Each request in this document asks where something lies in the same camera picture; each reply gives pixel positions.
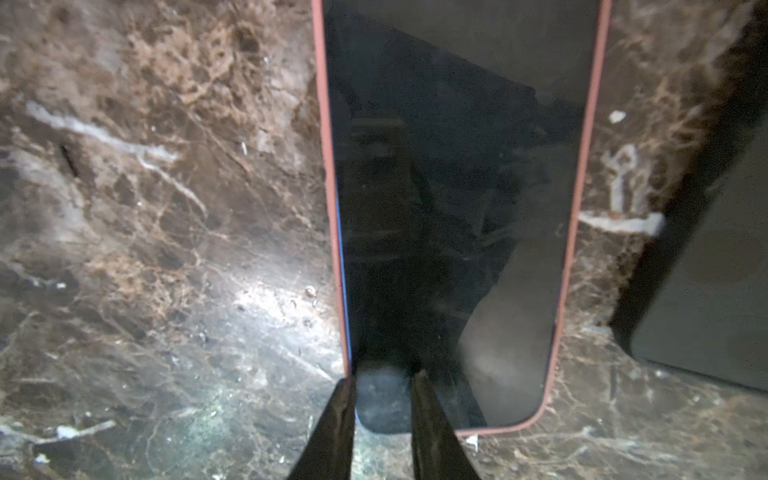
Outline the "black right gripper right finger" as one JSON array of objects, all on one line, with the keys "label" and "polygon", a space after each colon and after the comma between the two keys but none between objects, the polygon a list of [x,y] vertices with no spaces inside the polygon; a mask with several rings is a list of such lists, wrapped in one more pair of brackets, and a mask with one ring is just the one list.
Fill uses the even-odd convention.
[{"label": "black right gripper right finger", "polygon": [[414,478],[479,480],[424,370],[410,381]]}]

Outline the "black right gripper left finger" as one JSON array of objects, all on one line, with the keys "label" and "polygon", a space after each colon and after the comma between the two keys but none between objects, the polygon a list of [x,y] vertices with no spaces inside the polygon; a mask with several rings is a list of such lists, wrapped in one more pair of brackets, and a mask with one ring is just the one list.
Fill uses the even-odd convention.
[{"label": "black right gripper left finger", "polygon": [[350,479],[355,404],[355,378],[340,380],[288,480]]}]

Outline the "black phone case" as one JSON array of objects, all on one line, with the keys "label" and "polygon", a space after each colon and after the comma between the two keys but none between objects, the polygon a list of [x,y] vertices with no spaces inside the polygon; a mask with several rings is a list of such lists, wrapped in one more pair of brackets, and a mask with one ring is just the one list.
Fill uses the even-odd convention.
[{"label": "black phone case", "polygon": [[663,368],[636,359],[629,350],[629,341],[646,311],[660,282],[669,273],[674,258],[689,239],[708,206],[708,197],[716,184],[743,154],[754,137],[760,122],[767,123],[767,5],[757,4],[757,17],[750,25],[755,42],[747,50],[742,72],[737,76],[733,92],[699,150],[691,170],[668,204],[665,222],[659,236],[645,249],[632,278],[622,294],[612,317],[614,337],[624,352],[633,359],[673,374],[735,387],[753,394],[736,384],[708,379],[701,375]]}]

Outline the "black smartphone gold edge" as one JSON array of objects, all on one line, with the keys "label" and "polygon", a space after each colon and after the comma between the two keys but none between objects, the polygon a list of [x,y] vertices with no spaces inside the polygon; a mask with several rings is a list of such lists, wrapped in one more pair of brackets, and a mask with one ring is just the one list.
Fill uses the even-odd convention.
[{"label": "black smartphone gold edge", "polygon": [[629,350],[663,368],[767,389],[765,121],[709,195]]}]

